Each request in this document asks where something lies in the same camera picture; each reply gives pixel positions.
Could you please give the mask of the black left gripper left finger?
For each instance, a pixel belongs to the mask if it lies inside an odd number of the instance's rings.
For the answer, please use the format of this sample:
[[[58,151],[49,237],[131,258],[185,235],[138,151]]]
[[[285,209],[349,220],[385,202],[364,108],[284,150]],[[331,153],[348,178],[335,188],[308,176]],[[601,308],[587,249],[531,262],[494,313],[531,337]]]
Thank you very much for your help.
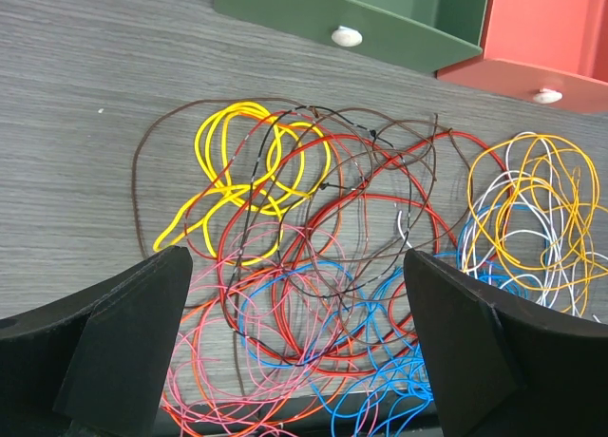
[[[192,269],[170,247],[2,319],[2,435],[151,435]]]

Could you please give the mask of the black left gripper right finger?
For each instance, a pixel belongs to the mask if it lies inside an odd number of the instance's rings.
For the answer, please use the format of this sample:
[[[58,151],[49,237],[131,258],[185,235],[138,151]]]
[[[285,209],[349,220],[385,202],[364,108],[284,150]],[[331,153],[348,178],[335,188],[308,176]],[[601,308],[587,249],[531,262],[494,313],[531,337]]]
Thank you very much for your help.
[[[606,325],[413,249],[404,277],[445,436],[606,435]]]

